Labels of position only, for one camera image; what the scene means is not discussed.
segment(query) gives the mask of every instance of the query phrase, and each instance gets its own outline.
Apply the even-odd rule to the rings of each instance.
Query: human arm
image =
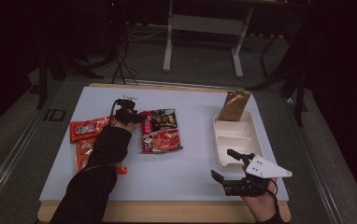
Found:
[[[274,192],[276,191],[276,178],[269,181],[267,190],[263,195],[257,197],[245,197],[242,196],[242,200],[249,207],[249,210],[253,214],[256,223],[263,224],[279,224],[285,223],[281,219],[280,212],[278,210],[278,199]]]
[[[105,127],[94,142],[87,165],[69,182],[50,223],[101,223],[108,195],[117,182],[115,164],[127,154],[131,131],[139,124]]]

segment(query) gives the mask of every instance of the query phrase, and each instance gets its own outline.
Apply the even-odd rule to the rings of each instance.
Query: desk leg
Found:
[[[236,77],[242,78],[243,77],[243,72],[242,72],[242,65],[240,64],[240,59],[239,59],[239,51],[242,48],[242,43],[243,40],[245,39],[246,32],[248,31],[252,11],[254,10],[253,7],[249,8],[248,11],[248,16],[246,18],[245,23],[243,24],[242,31],[239,34],[239,40],[237,41],[237,45],[234,49],[232,49],[232,58],[234,60],[234,68],[235,68],[235,73]]]
[[[172,20],[173,20],[173,0],[169,1],[169,17],[167,19],[167,43],[164,51],[164,72],[170,71],[170,62],[172,61]]]

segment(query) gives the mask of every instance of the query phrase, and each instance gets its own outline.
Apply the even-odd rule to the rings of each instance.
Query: dark background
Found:
[[[72,57],[83,59],[88,50],[99,46],[76,26],[73,6],[68,3],[0,0],[0,116],[31,88],[27,74],[38,67],[35,27],[41,26],[47,33],[55,29],[57,36],[50,36],[51,42]],[[357,1],[317,1],[316,5],[329,9],[307,21],[315,34],[308,44],[315,47],[312,51],[317,56],[307,87],[357,181]],[[166,24],[167,1],[131,0],[126,9],[130,24]],[[204,13],[228,12],[205,7]],[[92,34],[104,26],[94,29]]]

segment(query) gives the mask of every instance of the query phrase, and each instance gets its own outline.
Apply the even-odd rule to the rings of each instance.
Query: white tray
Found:
[[[221,121],[218,120],[219,115],[214,117],[213,122],[218,167],[221,171],[243,172],[243,161],[237,161],[227,155],[227,149],[231,148],[240,154],[254,153],[264,156],[252,115],[247,109],[243,111],[240,121]]]

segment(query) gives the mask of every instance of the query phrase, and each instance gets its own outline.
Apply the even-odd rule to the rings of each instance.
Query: gray floor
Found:
[[[123,75],[127,77],[126,81],[132,80],[133,83],[132,77],[136,76],[135,79],[143,84],[148,81],[149,84],[165,82],[243,88],[265,80],[259,56],[268,40],[260,36],[250,36],[244,42],[240,53],[244,78],[235,77],[230,51],[236,43],[234,36],[217,36],[219,42],[216,42],[205,40],[215,40],[215,35],[202,36],[202,41],[199,41],[199,38],[195,39],[198,35],[175,33],[171,71],[163,72],[165,32],[147,37],[163,29],[164,27],[131,27],[131,31],[149,33],[129,35],[131,41],[124,60],[129,68],[123,69]],[[286,48],[284,40],[278,39],[268,51],[265,60],[269,72],[279,63]],[[43,109],[36,110],[38,99],[36,94],[26,93],[0,118],[0,167],[10,152],[16,152],[15,156],[18,158],[16,162],[4,166],[11,169],[7,176],[1,178],[4,182],[0,185],[2,187],[0,188],[0,223],[37,223],[36,213],[40,206],[38,197],[63,139],[69,118],[74,112],[81,88],[92,82],[111,82],[116,68],[117,65],[112,64],[106,68],[95,69],[97,74],[105,77],[104,79],[87,78],[68,69],[70,74],[65,81],[54,81],[50,78],[50,98]],[[29,75],[34,83],[37,83],[36,75],[36,70]],[[277,83],[264,89],[261,97],[266,94],[269,98],[275,99],[278,97],[280,86],[281,83]],[[277,158],[279,162],[304,164],[305,171],[302,173],[304,176],[297,177],[303,182],[292,178],[288,183],[289,186],[293,186],[291,189],[293,200],[289,202],[289,206],[293,209],[292,222],[357,223],[357,186],[310,91],[306,92],[305,104],[307,111],[303,113],[304,127],[290,130],[293,134],[302,136],[299,140],[292,139],[293,143],[305,145],[309,151],[301,152],[304,155],[292,155],[287,148],[293,146],[280,146],[278,138],[283,138],[286,133],[271,134],[274,137],[270,139],[277,143],[276,147],[280,148],[282,153],[279,155],[284,155]],[[274,107],[277,110],[284,110],[282,105],[265,105],[261,106],[260,110],[267,111]],[[48,109],[67,111],[66,119],[61,122],[43,120]],[[277,125],[284,120],[294,122],[293,118],[289,117],[272,120],[273,117],[265,115],[264,118],[267,129],[268,126]],[[23,133],[31,138],[22,139]],[[300,195],[307,200],[298,202],[296,198],[301,198]],[[324,203],[333,203],[326,204],[325,207],[334,208],[332,210],[336,210],[337,213],[324,211]],[[322,211],[318,209],[309,211],[315,206],[318,209],[323,208]]]

